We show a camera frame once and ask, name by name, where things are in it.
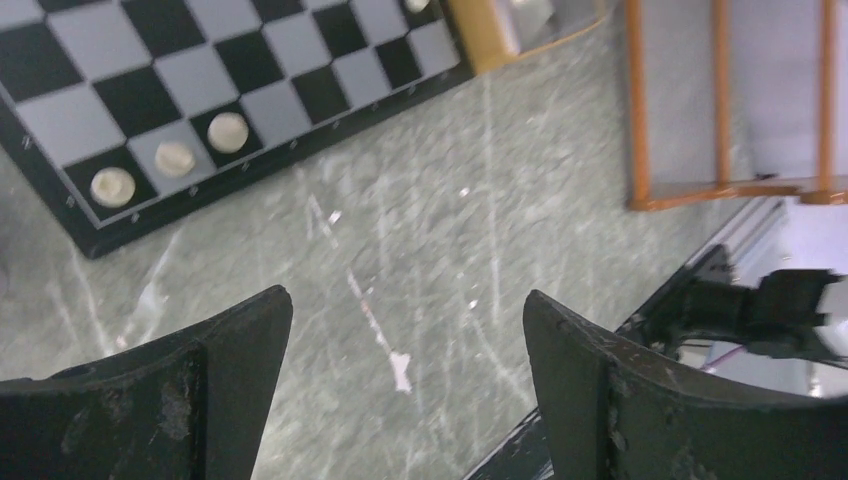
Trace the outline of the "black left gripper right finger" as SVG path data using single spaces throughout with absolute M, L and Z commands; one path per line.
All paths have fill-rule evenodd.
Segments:
M 558 479 L 843 479 L 847 401 L 727 380 L 545 293 L 523 328 Z

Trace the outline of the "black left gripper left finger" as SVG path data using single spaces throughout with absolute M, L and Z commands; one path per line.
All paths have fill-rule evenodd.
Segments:
M 293 319 L 279 285 L 50 377 L 1 385 L 5 479 L 248 479 Z

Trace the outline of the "white chess knight piece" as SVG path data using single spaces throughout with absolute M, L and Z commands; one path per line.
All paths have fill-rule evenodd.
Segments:
M 163 175 L 180 178 L 188 175 L 196 165 L 192 149 L 182 142 L 161 142 L 154 155 L 155 166 Z

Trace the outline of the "white chess bishop piece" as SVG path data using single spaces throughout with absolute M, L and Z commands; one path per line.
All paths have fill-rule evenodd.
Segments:
M 235 112 L 217 114 L 209 123 L 207 139 L 218 152 L 231 154 L 240 151 L 247 143 L 250 127 L 245 118 Z

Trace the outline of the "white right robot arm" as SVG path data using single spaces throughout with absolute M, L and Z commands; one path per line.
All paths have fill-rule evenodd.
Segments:
M 774 359 L 797 358 L 847 368 L 847 349 L 826 340 L 835 318 L 822 304 L 830 288 L 847 279 L 831 270 L 783 269 L 755 287 L 697 276 L 662 293 L 653 309 L 634 314 L 617 332 L 670 357 L 695 341 L 733 343 Z

